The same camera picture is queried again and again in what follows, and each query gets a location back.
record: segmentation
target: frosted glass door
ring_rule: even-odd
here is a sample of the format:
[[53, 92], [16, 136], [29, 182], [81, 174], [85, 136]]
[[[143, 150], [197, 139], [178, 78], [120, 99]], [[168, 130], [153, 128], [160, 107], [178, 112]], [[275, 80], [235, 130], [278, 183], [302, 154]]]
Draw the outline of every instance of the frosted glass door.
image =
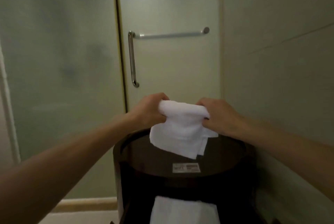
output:
[[[120, 0], [130, 108], [143, 97], [165, 92], [179, 102], [220, 97], [219, 0]], [[131, 81], [128, 32], [165, 34], [209, 27], [207, 35], [133, 40], [136, 76]]]
[[[0, 1], [22, 160], [124, 112], [115, 0]], [[108, 152], [68, 197], [115, 196], [113, 176]]]

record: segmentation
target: floor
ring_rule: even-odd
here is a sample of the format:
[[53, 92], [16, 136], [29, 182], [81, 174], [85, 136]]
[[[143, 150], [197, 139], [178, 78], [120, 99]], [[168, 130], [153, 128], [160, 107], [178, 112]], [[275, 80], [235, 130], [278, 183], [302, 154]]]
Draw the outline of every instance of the floor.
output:
[[50, 213], [39, 224], [118, 224], [118, 211]]

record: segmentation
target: folded white towel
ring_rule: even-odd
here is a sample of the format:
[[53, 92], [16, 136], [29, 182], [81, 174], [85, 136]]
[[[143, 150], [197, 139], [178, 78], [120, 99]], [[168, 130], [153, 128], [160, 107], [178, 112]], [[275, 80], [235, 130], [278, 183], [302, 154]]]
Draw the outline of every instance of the folded white towel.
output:
[[150, 224], [220, 224], [217, 206], [200, 201], [156, 197]]
[[203, 119], [210, 118], [203, 106], [161, 101], [159, 112], [167, 120], [151, 128], [150, 141], [160, 149], [196, 159], [198, 154], [204, 155], [208, 137], [218, 137], [202, 126]]

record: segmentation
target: sticker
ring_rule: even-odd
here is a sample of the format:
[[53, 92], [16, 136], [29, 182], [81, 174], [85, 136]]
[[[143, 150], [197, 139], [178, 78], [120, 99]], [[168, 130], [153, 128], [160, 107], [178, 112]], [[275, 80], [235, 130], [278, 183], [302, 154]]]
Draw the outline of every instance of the sticker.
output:
[[173, 163], [173, 173], [200, 173], [198, 163]]

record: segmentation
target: hand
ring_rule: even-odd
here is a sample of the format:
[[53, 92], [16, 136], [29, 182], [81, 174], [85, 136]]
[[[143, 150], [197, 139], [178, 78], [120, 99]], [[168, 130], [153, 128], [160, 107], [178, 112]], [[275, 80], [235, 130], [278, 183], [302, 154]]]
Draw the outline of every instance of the hand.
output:
[[129, 113], [136, 130], [151, 128], [153, 125], [164, 123], [166, 117], [158, 111], [161, 100], [169, 100], [164, 93], [145, 96]]
[[224, 100], [202, 98], [196, 105], [206, 107], [210, 119], [203, 120], [203, 126], [219, 134], [237, 137], [242, 129], [244, 118]]

